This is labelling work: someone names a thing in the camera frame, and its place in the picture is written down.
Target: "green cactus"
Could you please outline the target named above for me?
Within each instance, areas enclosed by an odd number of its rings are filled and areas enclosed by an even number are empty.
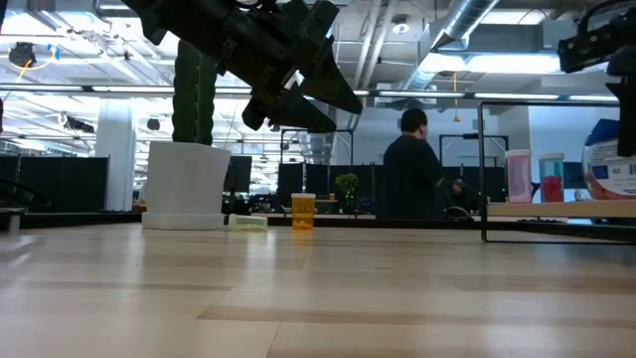
[[[172,140],[212,145],[216,80],[216,61],[180,41],[175,61],[175,95],[172,97],[175,128]]]

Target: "person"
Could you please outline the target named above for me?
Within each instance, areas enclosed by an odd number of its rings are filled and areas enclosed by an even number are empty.
[[[400,121],[401,136],[384,156],[384,217],[404,220],[439,220],[443,203],[438,186],[443,182],[441,165],[426,142],[428,119],[417,108],[406,110]]]
[[[446,192],[446,208],[450,207],[459,207],[469,213],[472,210],[477,210],[475,200],[465,188],[464,178],[461,176],[455,178],[450,189]]]

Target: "plastic cup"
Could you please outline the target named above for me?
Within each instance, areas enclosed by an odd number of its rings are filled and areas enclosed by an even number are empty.
[[[314,228],[315,194],[291,194],[291,228],[312,230]]]
[[[558,203],[563,201],[563,161],[565,154],[548,153],[539,157],[541,176],[541,201]]]
[[[530,204],[533,202],[531,154],[528,149],[506,152],[508,202],[511,204]]]

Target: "pink container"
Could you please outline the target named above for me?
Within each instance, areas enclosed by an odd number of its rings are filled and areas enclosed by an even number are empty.
[[[531,157],[531,152],[527,149],[506,152],[508,202],[511,204],[533,202]]]

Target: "yellow cup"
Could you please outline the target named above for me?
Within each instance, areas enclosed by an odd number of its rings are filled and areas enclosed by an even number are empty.
[[[314,228],[315,194],[291,194],[291,227],[294,230]]]

